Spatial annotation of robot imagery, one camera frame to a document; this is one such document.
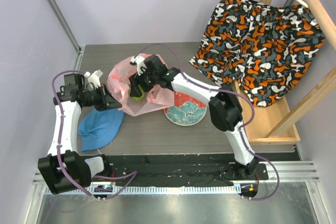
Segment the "green fake fruit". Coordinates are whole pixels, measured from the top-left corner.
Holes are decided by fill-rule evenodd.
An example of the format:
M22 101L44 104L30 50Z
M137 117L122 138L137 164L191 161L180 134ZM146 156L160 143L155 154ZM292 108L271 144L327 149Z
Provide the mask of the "green fake fruit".
M129 91L129 97L133 99L134 101L141 101L145 96L145 91L137 86L137 87L131 87Z

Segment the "pink plastic bag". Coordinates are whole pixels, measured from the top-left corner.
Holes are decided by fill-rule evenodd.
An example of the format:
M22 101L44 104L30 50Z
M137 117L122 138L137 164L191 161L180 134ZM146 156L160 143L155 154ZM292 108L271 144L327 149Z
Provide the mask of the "pink plastic bag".
M130 64L131 57L117 63L107 78L107 88L112 96L122 105L119 111L130 116L162 110L174 105L174 92L155 85L145 93L141 100L134 100L129 96L129 77L137 72L137 67Z

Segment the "blue bucket hat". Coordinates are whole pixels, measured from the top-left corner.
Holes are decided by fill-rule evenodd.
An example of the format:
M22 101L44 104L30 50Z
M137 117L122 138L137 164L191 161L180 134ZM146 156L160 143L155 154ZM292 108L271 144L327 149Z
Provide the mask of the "blue bucket hat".
M78 125L81 151L85 153L108 145L116 137L123 118L124 112L118 109L89 112Z

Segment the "red teal floral plate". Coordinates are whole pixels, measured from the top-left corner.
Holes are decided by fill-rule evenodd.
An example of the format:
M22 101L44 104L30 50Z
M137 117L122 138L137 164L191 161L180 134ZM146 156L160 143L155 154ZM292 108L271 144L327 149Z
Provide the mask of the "red teal floral plate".
M174 94L174 105L164 109L169 121L179 126L192 126L200 122L207 106L195 98L180 92Z

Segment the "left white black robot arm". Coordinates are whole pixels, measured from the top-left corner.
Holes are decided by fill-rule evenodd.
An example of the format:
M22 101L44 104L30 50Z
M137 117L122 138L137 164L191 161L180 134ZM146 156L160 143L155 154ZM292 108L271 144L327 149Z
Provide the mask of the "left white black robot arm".
M67 70L61 72L64 84L59 90L53 89L54 135L47 156L38 160L38 170L54 195L76 189L88 195L86 188L94 177L102 182L111 177L112 169L104 154L83 157L77 152L82 109L94 107L99 112L110 112L121 107L100 81L102 74L100 70L93 73Z

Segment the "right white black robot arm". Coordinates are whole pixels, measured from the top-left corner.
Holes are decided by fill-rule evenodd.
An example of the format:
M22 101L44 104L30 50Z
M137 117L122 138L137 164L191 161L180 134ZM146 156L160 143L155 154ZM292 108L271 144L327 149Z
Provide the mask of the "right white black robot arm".
M229 140L239 177L250 179L255 175L259 158L249 144L243 126L243 109L231 88L208 85L178 68L168 68L157 55L133 56L130 65L136 67L136 73L129 78L130 97L139 98L154 86L160 86L202 102L209 109L212 124Z

